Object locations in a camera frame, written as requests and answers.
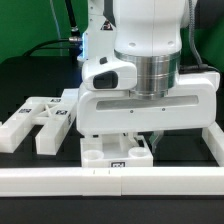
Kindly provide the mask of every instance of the label sticker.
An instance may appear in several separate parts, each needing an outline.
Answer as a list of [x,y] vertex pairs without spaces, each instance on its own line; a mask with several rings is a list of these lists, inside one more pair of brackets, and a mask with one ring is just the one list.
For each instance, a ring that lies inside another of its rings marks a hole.
[[21,114],[28,114],[30,111],[31,111],[31,109],[21,109],[19,111],[19,113],[21,113]]
[[52,99],[51,102],[52,103],[60,103],[61,102],[61,99]]
[[68,115],[68,126],[72,123],[72,117],[71,114]]
[[109,20],[106,20],[105,23],[103,24],[101,30],[105,30],[105,31],[112,31],[113,30],[113,27],[110,23]]
[[112,162],[111,167],[125,167],[125,162]]
[[66,115],[67,113],[68,113],[67,110],[58,110],[58,111],[56,112],[56,115]]

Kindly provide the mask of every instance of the metal cylinder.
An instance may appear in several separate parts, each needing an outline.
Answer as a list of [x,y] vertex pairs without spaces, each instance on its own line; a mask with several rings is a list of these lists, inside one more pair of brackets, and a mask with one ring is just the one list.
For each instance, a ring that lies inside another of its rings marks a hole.
[[180,52],[165,56],[138,57],[115,51],[115,56],[135,64],[137,85],[130,96],[140,100],[156,100],[167,95],[176,82],[180,63]]

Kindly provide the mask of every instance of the white plastic holder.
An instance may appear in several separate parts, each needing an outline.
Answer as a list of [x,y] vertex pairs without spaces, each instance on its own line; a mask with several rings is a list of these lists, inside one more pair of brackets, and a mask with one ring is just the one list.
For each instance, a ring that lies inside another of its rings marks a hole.
[[101,135],[81,139],[82,167],[152,167],[153,156],[144,136]]
[[[203,138],[220,166],[224,133],[214,123]],[[0,196],[224,195],[223,167],[0,169]]]
[[31,97],[0,127],[0,152],[13,153],[35,125],[37,154],[56,155],[76,117],[77,89],[61,98]]

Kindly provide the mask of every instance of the white plastic part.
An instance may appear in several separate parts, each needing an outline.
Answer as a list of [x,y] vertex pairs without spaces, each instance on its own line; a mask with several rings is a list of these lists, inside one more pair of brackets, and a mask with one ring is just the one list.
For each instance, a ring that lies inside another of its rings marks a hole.
[[88,60],[82,69],[83,83],[88,90],[96,90],[93,85],[94,77],[113,71],[118,75],[118,85],[113,90],[132,89],[137,84],[137,69],[134,64],[117,59],[114,54],[106,57],[107,63],[100,64],[100,57]]
[[186,1],[115,0],[115,50],[146,57],[179,52],[182,47],[180,27]]
[[103,16],[104,0],[88,1],[88,28],[83,34],[83,53],[79,61],[104,57],[114,51],[116,27],[111,25],[111,30],[102,29],[107,19]]
[[224,133],[217,123],[203,129],[202,137],[220,167],[224,167]]
[[103,135],[98,138],[81,139],[82,167],[152,167],[153,156],[143,136],[134,138],[123,134]]
[[1,169],[0,196],[224,195],[224,168]]
[[131,100],[129,91],[88,91],[81,86],[77,129],[98,135],[208,127],[215,121],[219,79],[216,72],[180,76],[157,101]]
[[13,153],[34,125],[37,154],[56,155],[76,117],[78,89],[65,90],[61,98],[31,97],[0,127],[0,152]]

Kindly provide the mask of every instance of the black table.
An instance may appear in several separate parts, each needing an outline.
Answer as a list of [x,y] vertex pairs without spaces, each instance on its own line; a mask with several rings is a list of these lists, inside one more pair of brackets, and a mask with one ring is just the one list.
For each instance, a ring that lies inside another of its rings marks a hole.
[[[78,88],[81,67],[69,57],[15,57],[0,65],[0,120],[30,96],[60,97]],[[217,94],[217,122],[224,125],[224,91]],[[36,126],[13,154],[0,154],[0,168],[80,166],[82,137],[73,124],[56,157],[38,156]],[[155,166],[217,166],[201,130],[169,131],[158,145]],[[223,223],[224,197],[129,196],[0,199],[1,223]]]

